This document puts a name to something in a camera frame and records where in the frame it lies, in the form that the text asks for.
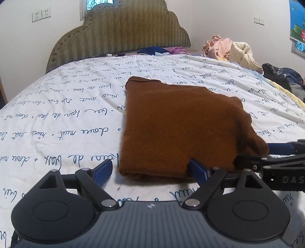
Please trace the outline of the brown knit sweater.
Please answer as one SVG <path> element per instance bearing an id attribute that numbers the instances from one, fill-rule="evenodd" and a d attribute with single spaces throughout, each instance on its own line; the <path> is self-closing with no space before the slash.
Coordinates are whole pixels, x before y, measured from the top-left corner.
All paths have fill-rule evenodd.
<path id="1" fill-rule="evenodd" d="M 189 179 L 192 158 L 232 172 L 238 155 L 269 152 L 237 97 L 133 76 L 125 106 L 119 157 L 124 177 Z"/>

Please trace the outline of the pink clothes pile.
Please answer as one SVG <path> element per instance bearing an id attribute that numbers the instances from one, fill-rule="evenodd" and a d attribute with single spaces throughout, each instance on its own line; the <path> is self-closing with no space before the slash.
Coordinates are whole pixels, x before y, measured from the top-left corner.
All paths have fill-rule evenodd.
<path id="1" fill-rule="evenodd" d="M 233 41 L 230 38 L 221 38 L 220 36 L 213 36 L 202 47 L 204 56 L 213 59 L 229 59 L 231 46 Z"/>

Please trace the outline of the black garment pile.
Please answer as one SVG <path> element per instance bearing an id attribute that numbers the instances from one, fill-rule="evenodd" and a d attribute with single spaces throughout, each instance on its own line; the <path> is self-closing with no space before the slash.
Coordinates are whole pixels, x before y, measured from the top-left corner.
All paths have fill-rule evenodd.
<path id="1" fill-rule="evenodd" d="M 302 76 L 291 68 L 278 68 L 269 63 L 265 63 L 262 65 L 263 68 L 263 76 L 288 91 L 292 91 L 290 84 L 300 86 L 302 90 L 304 90 L 304 83 Z"/>

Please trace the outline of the cream padded jacket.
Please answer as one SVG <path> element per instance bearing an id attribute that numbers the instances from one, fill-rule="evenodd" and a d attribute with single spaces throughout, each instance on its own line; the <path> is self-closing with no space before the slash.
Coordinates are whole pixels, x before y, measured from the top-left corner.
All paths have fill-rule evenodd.
<path id="1" fill-rule="evenodd" d="M 255 61 L 251 47 L 246 42 L 232 43 L 229 62 L 237 63 L 243 68 L 263 74 L 262 66 Z"/>

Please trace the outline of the purple garment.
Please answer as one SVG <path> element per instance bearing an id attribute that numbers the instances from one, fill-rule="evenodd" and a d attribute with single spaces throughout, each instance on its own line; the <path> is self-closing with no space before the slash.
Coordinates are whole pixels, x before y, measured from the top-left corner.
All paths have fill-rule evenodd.
<path id="1" fill-rule="evenodd" d="M 171 55 L 179 55 L 179 54 L 189 54 L 183 47 L 168 47 L 164 48 L 167 50 Z"/>

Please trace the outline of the navy blue garment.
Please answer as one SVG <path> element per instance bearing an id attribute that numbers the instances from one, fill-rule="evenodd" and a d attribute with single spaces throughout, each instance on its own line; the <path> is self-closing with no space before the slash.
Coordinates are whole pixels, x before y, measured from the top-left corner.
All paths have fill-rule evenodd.
<path id="1" fill-rule="evenodd" d="M 155 55 L 155 53 L 168 53 L 168 50 L 161 47 L 148 47 L 137 51 L 137 54 Z"/>

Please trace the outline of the olive upholstered headboard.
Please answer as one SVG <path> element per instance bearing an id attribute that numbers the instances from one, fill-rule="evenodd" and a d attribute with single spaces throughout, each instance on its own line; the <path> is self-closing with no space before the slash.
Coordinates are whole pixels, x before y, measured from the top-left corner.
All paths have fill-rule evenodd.
<path id="1" fill-rule="evenodd" d="M 83 24 L 64 34 L 51 51 L 46 73 L 73 61 L 148 47 L 190 47 L 187 31 L 165 1 L 98 4 Z"/>

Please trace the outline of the white wall switch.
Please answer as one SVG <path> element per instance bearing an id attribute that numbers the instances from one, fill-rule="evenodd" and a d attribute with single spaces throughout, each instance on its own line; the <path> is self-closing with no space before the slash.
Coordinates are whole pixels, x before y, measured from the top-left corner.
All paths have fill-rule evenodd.
<path id="1" fill-rule="evenodd" d="M 256 17 L 254 17 L 253 18 L 253 22 L 255 23 L 255 24 L 259 24 L 259 25 L 265 25 L 265 20 L 264 19 L 261 19 L 261 18 L 256 18 Z"/>

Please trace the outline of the flower picture on wall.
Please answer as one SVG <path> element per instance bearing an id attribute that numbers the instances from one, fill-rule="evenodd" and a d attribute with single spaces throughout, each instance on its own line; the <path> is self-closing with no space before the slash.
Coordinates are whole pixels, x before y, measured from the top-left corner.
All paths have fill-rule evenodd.
<path id="1" fill-rule="evenodd" d="M 289 0 L 290 4 L 290 38 L 304 43 L 304 6 L 300 1 Z"/>

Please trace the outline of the white double wall socket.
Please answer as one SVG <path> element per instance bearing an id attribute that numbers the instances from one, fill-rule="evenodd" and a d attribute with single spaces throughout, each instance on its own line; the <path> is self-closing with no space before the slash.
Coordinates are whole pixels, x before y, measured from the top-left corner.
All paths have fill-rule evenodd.
<path id="1" fill-rule="evenodd" d="M 51 12 L 51 7 L 43 9 L 43 10 L 38 10 L 34 11 L 31 13 L 31 20 L 32 22 L 37 22 L 46 18 L 50 18 L 52 15 Z"/>

